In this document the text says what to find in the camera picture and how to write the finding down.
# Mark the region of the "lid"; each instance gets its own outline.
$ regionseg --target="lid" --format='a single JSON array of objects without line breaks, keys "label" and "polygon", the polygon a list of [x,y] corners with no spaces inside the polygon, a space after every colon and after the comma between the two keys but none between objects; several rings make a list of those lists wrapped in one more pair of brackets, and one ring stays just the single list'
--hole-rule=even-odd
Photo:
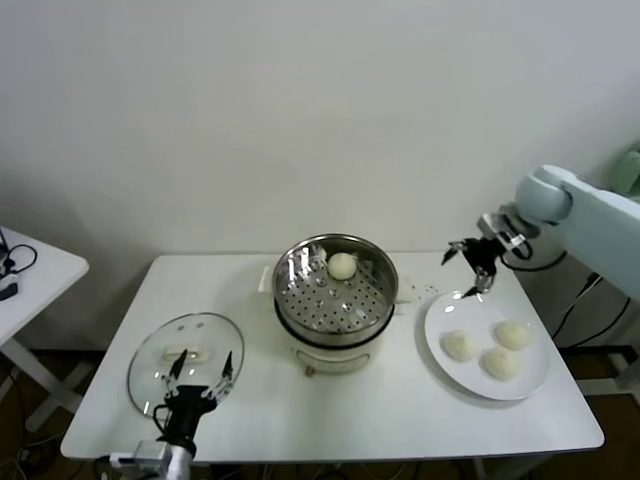
[{"label": "lid", "polygon": [[[177,362],[181,357],[184,363]],[[183,315],[165,323],[138,348],[129,365],[129,397],[141,413],[151,417],[153,409],[164,404],[171,388],[178,385],[214,388],[222,379],[229,358],[233,385],[244,361],[244,338],[235,323],[216,313]],[[174,363],[181,368],[177,380],[174,378],[170,383]]]}]

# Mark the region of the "white table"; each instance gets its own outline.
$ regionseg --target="white table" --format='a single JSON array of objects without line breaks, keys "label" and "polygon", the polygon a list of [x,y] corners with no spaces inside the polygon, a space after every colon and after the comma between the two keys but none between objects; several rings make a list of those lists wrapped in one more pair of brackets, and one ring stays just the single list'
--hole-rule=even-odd
[{"label": "white table", "polygon": [[[400,274],[422,288],[466,288],[463,259],[440,267],[440,252],[392,254]],[[562,358],[546,338],[543,387],[518,402],[496,402],[456,386],[421,340],[423,309],[405,306],[385,331],[382,351],[363,369],[305,376],[288,351],[268,296],[256,291],[275,255],[164,256],[152,265],[62,443],[65,456],[91,459],[133,452],[156,438],[134,410],[126,374],[140,342],[189,312],[231,318],[246,358],[231,395],[203,417],[199,463],[339,462],[436,459],[591,449],[603,434]],[[513,318],[540,322],[518,281],[502,270],[491,292]]]},{"label": "white table", "polygon": [[[58,405],[71,412],[78,409],[82,397],[71,388],[86,376],[91,367],[80,364],[64,382],[60,382],[13,336],[80,279],[89,270],[89,265],[83,258],[7,228],[2,227],[2,232],[9,247],[26,244],[38,252],[35,265],[18,277],[18,294],[0,302],[0,351],[51,394],[27,419],[27,429],[35,432]],[[11,258],[16,260],[19,268],[29,263],[33,254],[21,248]],[[4,392],[7,386],[0,388]]]}]

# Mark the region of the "white round plate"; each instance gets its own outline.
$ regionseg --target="white round plate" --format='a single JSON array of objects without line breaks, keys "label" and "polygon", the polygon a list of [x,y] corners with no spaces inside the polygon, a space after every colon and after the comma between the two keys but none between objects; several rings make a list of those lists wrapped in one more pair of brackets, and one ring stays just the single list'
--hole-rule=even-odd
[{"label": "white round plate", "polygon": [[[425,335],[434,358],[449,376],[463,387],[483,397],[495,400],[520,400],[534,393],[547,375],[547,348],[541,327],[518,318],[507,318],[491,301],[490,296],[461,298],[460,292],[439,296],[431,303],[425,317]],[[531,331],[531,344],[516,354],[521,371],[513,380],[494,379],[480,362],[482,355],[501,346],[495,338],[495,328],[504,321],[521,321]],[[480,354],[470,362],[458,362],[442,349],[442,337],[451,330],[472,335],[480,346]]]}]

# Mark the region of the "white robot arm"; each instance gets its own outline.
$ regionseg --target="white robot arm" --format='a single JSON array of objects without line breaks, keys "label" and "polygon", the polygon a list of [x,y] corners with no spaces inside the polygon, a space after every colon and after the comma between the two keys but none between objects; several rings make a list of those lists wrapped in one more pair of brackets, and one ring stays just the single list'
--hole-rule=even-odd
[{"label": "white robot arm", "polygon": [[520,182],[515,202],[482,215],[478,227],[481,238],[451,242],[443,259],[444,264],[457,252],[464,254],[476,274],[467,296],[490,290],[497,258],[511,252],[528,259],[527,240],[544,228],[578,261],[640,299],[640,205],[567,170],[539,167]]}]

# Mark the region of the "metal pot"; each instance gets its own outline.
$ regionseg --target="metal pot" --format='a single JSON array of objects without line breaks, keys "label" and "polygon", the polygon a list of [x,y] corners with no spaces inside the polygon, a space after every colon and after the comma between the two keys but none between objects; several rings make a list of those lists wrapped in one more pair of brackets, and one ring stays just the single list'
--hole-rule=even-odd
[{"label": "metal pot", "polygon": [[[336,253],[356,259],[356,273],[336,280],[327,263]],[[391,321],[398,274],[387,254],[362,238],[326,234],[291,247],[273,273],[276,312],[298,340],[316,348],[354,348],[376,338]]]}]

